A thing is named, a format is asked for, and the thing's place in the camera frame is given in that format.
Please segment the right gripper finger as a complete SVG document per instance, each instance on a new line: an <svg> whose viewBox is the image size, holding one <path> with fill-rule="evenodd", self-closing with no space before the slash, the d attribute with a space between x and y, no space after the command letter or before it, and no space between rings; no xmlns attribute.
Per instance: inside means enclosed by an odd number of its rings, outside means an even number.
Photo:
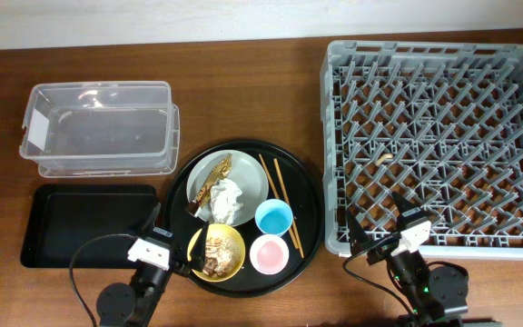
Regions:
<svg viewBox="0 0 523 327"><path fill-rule="evenodd" d="M399 211L399 221L414 221L420 218L420 207L418 205L408 201L395 191L392 192L391 197Z"/></svg>
<svg viewBox="0 0 523 327"><path fill-rule="evenodd" d="M360 256L367 253L372 247L372 241L361 227L356 216L350 211L345 211L345 217L349 228L350 253L352 256Z"/></svg>

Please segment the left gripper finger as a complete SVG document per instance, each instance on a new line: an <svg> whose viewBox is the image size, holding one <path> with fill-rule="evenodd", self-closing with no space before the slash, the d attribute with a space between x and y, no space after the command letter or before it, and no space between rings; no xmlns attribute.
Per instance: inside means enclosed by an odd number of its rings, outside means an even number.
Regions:
<svg viewBox="0 0 523 327"><path fill-rule="evenodd" d="M150 233L155 227L157 218L159 217L161 205L157 203L146 218L141 219L136 227L138 235L146 235Z"/></svg>
<svg viewBox="0 0 523 327"><path fill-rule="evenodd" d="M210 223L205 222L199 231L197 239L190 251L190 266L193 270L201 272L205 266L206 259L206 241Z"/></svg>

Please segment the food scraps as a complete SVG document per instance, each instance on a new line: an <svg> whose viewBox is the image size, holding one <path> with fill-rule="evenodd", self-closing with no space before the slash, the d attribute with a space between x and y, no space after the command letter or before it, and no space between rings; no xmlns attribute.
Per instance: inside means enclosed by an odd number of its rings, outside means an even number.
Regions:
<svg viewBox="0 0 523 327"><path fill-rule="evenodd" d="M240 261L241 250L231 237L207 238L203 274L217 280L225 278L235 270Z"/></svg>

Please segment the yellow bowl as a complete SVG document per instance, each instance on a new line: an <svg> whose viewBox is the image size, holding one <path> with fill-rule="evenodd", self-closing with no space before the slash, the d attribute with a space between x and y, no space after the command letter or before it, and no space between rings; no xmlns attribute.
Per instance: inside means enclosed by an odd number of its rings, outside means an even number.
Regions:
<svg viewBox="0 0 523 327"><path fill-rule="evenodd" d="M187 257L190 261L191 259L191 255L190 255L190 251L197 239L197 236L198 236L198 232L195 233L195 235L192 237L192 239L190 240L189 242L189 245L188 245L188 250L187 250ZM238 247L240 248L241 250L241 261L240 263L237 265L237 267L235 268L235 270L229 274L228 276L226 276L225 278L222 278L222 279L212 279L208 276L206 276L205 274L201 272L197 272L195 270L192 270L192 272L200 279L206 281L206 282L225 282L227 280L230 280L241 268L242 268L242 265L244 263L244 260L245 260L245 257L246 257L246 247L245 247L245 243L244 243L244 240L242 239L242 236L231 226L229 225L226 225L226 224L221 224L221 223L214 223L214 224L210 224L209 226L209 230L208 230L208 233L207 233L207 238L208 237L212 237L212 236L228 236L228 237L231 237L235 242L236 244L238 245Z"/></svg>

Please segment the wooden chopstick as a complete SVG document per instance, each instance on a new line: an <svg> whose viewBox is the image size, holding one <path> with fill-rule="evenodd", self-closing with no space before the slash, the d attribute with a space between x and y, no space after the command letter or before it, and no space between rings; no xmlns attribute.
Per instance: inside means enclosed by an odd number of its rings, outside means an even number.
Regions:
<svg viewBox="0 0 523 327"><path fill-rule="evenodd" d="M276 170L276 174L277 174L278 179L279 179L279 184L280 184L280 187L281 187L282 195L284 197L284 202L286 202L286 204L291 206L290 199L289 199L289 196L288 196L288 193L287 193L287 190L286 190L286 187L285 187L285 183L284 183L284 180L283 180L283 177L282 177L281 167L280 167L280 164L279 164L279 161L278 161L277 158L273 159L273 164L274 164L274 167L275 167L275 170ZM297 230L297 225L296 225L295 218L292 218L292 224L291 224L290 231L291 231L291 237L292 237L292 242L294 244L294 247L299 251L299 253L301 255L301 258L304 259L305 258L305 254L304 254L304 251L303 251L303 247L301 245L301 239L300 239L300 236L299 236L299 233L298 233L298 230Z"/></svg>
<svg viewBox="0 0 523 327"><path fill-rule="evenodd" d="M280 196L279 196L278 193L277 193L277 190L276 190L276 188L275 188L275 185L274 185L274 183L273 183L273 180L271 179L271 176L270 176L269 170L268 170L267 165L265 164L265 162L264 162L264 160L263 160L263 158L262 158L262 155L261 155L261 154L258 154L258 156L259 156L259 159L260 159L260 161L261 161L262 168L263 168L263 170L264 170L264 172L265 172L265 174L266 174L266 177L267 177L267 179L268 179L268 182L269 182L269 184L270 184L271 191L272 191L272 193L273 193L273 195L274 195L274 198L276 198L276 199L280 199ZM297 240L296 240L296 238L295 238L295 236L294 236L294 232L293 232L293 230L292 230L291 227L289 228L289 233L290 233L290 237L291 237L291 240L292 240L292 243L293 243L294 248L295 248L295 249L299 249L298 242L297 242Z"/></svg>

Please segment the white tissue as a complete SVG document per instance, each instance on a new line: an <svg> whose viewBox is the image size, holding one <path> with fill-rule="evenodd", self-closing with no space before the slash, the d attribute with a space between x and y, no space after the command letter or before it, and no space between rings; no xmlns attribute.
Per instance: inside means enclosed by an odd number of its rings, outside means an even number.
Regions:
<svg viewBox="0 0 523 327"><path fill-rule="evenodd" d="M210 190L210 207L216 223L232 225L235 214L242 208L238 198L242 195L239 186L230 179L218 180Z"/></svg>

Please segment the pink cup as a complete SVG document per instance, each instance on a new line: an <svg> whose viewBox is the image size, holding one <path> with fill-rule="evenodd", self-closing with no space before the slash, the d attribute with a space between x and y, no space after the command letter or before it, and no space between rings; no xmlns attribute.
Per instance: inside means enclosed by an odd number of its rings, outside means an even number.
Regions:
<svg viewBox="0 0 523 327"><path fill-rule="evenodd" d="M253 268L265 275L281 272L287 265L290 250L279 236L264 234L258 237L250 248L250 261Z"/></svg>

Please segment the blue cup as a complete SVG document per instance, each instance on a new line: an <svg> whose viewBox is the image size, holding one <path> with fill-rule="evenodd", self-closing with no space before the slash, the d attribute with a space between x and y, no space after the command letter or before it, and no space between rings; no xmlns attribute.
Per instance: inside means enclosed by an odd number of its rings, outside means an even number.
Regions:
<svg viewBox="0 0 523 327"><path fill-rule="evenodd" d="M263 234L283 236L292 225L293 212L286 202L269 199L257 207L254 220Z"/></svg>

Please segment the gold snack wrapper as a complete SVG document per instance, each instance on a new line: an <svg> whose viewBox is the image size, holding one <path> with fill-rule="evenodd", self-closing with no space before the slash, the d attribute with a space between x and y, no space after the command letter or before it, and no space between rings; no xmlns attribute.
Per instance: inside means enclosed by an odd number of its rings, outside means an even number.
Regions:
<svg viewBox="0 0 523 327"><path fill-rule="evenodd" d="M210 171L195 197L187 204L185 211L197 217L202 208L211 200L211 189L219 181L226 178L232 169L232 155L227 154Z"/></svg>

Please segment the grey plate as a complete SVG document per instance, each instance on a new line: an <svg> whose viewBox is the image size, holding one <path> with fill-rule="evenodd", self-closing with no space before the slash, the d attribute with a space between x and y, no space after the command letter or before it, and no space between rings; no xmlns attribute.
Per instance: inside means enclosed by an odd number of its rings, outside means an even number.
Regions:
<svg viewBox="0 0 523 327"><path fill-rule="evenodd" d="M251 155L236 150L220 150L206 154L190 169L186 186L186 197L190 202L199 192L213 167L228 154L232 155L232 169L228 179L242 191L237 202L242 207L234 214L232 227L250 221L257 207L268 198L269 182L261 164Z"/></svg>

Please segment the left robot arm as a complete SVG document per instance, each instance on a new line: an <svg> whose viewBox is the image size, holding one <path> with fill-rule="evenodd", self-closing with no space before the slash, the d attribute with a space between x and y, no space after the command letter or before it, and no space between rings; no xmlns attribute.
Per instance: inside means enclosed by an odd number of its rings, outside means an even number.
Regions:
<svg viewBox="0 0 523 327"><path fill-rule="evenodd" d="M155 225L161 206L133 223L126 259L135 264L128 283L112 283L96 301L102 326L146 326L152 319L165 288L174 274L182 277L205 266L206 236L198 237L191 255L182 256L174 235Z"/></svg>

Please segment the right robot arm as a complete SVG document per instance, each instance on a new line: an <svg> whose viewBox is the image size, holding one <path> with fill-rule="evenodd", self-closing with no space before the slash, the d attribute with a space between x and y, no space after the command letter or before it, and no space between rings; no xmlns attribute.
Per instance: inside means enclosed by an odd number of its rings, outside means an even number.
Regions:
<svg viewBox="0 0 523 327"><path fill-rule="evenodd" d="M345 212L350 228L350 257L342 265L351 277L382 290L406 310L398 326L461 326L461 315L469 310L469 273L460 265L442 261L428 263L419 247L430 236L431 213L397 192L392 199L399 211L394 232L373 241L350 210ZM370 265L385 262L396 290L371 282L348 264L365 254Z"/></svg>

